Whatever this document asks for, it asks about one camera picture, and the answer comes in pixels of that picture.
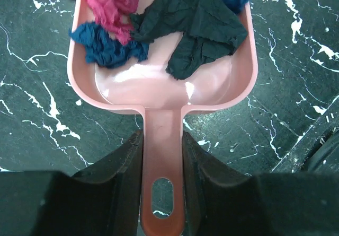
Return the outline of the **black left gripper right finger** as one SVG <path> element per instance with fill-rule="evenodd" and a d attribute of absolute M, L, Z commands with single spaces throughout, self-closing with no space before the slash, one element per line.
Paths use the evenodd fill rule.
<path fill-rule="evenodd" d="M 190 235 L 338 235 L 338 174 L 242 174 L 182 137 Z"/>

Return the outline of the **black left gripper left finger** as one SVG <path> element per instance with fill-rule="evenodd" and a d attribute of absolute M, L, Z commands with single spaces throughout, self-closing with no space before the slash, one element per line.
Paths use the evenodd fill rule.
<path fill-rule="evenodd" d="M 135 235 L 143 134 L 73 176 L 1 173 L 1 235 Z"/>

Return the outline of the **pink plastic dustpan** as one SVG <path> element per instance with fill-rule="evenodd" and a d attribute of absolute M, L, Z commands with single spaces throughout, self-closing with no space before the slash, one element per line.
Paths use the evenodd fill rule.
<path fill-rule="evenodd" d="M 186 80 L 166 73 L 167 62 L 181 40 L 181 33 L 158 38 L 149 47 L 148 59 L 130 59 L 114 70 L 99 69 L 85 61 L 85 49 L 71 41 L 67 74 L 77 95 L 85 102 L 119 114 L 140 114 L 144 120 L 141 226 L 146 235 L 180 235 L 184 229 L 182 135 L 187 114 L 227 109 L 244 100 L 253 89 L 258 62 L 251 7 L 239 18 L 248 32 L 232 56 L 199 67 Z M 157 218 L 152 210 L 152 186 L 159 178 L 173 186 L 173 210 Z"/>

